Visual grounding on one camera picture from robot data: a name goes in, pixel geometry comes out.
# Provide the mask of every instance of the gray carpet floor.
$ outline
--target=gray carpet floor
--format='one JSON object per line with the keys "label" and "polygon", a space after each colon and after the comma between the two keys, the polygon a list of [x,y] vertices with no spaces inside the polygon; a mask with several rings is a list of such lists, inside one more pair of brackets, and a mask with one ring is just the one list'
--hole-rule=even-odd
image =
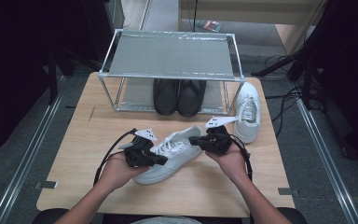
{"label": "gray carpet floor", "polygon": [[[145,30],[175,31],[176,2],[152,1]],[[181,22],[184,30],[189,30],[188,21]],[[279,59],[269,56],[284,54],[282,43],[273,25],[222,22],[221,32],[236,34],[240,43],[241,63],[246,73],[260,71],[266,64],[275,63]],[[34,184],[46,180],[90,72],[87,67],[78,64],[75,75],[66,78],[62,101],[48,127],[17,200],[12,205],[6,223],[31,223],[38,214],[35,205],[40,189],[35,189]],[[286,79],[283,69],[260,79],[266,96],[284,95],[293,88],[293,84]],[[280,113],[281,101],[282,99],[267,100],[272,118]],[[0,147],[0,202],[47,109],[48,91],[40,97],[15,132]],[[348,160],[343,156],[340,143],[324,113],[317,110],[310,113],[358,211],[358,161]],[[278,120],[274,122],[276,131],[279,125]],[[314,139],[297,104],[284,111],[282,131],[277,139],[287,178],[294,192],[296,208],[309,223],[347,223]],[[97,215],[92,223],[101,223],[101,217],[102,215]]]}

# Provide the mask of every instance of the wooden table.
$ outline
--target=wooden table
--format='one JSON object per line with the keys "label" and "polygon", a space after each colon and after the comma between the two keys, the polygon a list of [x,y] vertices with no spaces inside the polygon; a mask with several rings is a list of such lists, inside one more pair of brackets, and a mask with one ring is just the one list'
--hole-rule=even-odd
{"label": "wooden table", "polygon": [[[105,80],[111,93],[117,91],[119,78]],[[253,143],[246,146],[251,155],[254,182],[275,205],[294,207],[291,195],[280,195],[278,188],[289,188],[281,154],[272,129],[269,111],[260,81],[247,78],[256,85],[262,109],[262,123]],[[236,90],[239,83],[228,83]],[[91,188],[93,178],[106,151],[126,131],[152,128],[158,144],[170,133],[192,125],[204,124],[211,118],[198,114],[193,118],[178,113],[161,116],[151,112],[115,112],[108,103],[97,73],[89,76],[57,157],[48,175],[57,181],[55,189],[43,189],[37,202],[39,210],[71,208]],[[233,123],[226,125],[233,133]],[[123,145],[133,136],[123,139]],[[131,180],[104,201],[100,213],[138,215],[177,215],[203,217],[248,217],[249,210],[234,185],[216,162],[204,153],[182,167],[172,177],[153,185],[140,185]]]}
{"label": "wooden table", "polygon": [[[182,19],[193,19],[195,0],[179,0]],[[288,54],[302,45],[304,35],[319,20],[326,0],[199,0],[197,20],[276,24]]]}

